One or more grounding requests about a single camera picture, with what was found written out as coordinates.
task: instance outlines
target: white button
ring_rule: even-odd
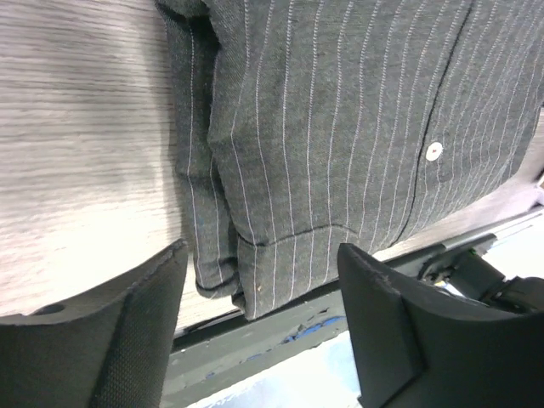
[[[434,162],[436,159],[440,157],[443,149],[444,148],[442,147],[441,143],[434,142],[428,147],[425,158],[429,160],[430,162]]]

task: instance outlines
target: wooden surface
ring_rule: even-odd
[[[164,30],[151,0],[0,3],[0,315],[29,313],[182,235]],[[390,258],[528,209],[544,116],[522,169]],[[198,296],[178,326],[231,310]]]

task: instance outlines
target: gray striped shirt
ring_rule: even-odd
[[[542,0],[160,0],[197,286],[250,319],[519,168]]]

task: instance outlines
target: blue stain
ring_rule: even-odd
[[[246,361],[251,361],[251,360],[255,360],[257,357],[259,357],[260,355],[262,355],[262,353],[260,354],[255,354],[255,355],[252,355],[251,357],[248,357]]]
[[[332,323],[336,323],[337,321],[344,320],[346,316],[338,316],[338,317],[331,317],[328,320],[325,320],[323,323],[321,323],[322,326],[329,326]]]
[[[286,343],[290,343],[290,342],[294,342],[295,340],[298,340],[299,338],[302,338],[302,337],[305,337],[305,336],[308,336],[309,334],[311,333],[315,333],[317,332],[319,329],[325,327],[325,326],[330,326],[334,323],[336,323],[337,321],[340,321],[340,320],[343,320],[345,319],[346,316],[336,316],[336,317],[331,317],[330,319],[327,319],[327,320],[324,320],[322,321],[321,323],[318,323],[316,325],[313,325],[297,334],[295,334],[294,336],[288,336],[286,337],[286,339],[281,342],[282,344],[286,344]]]

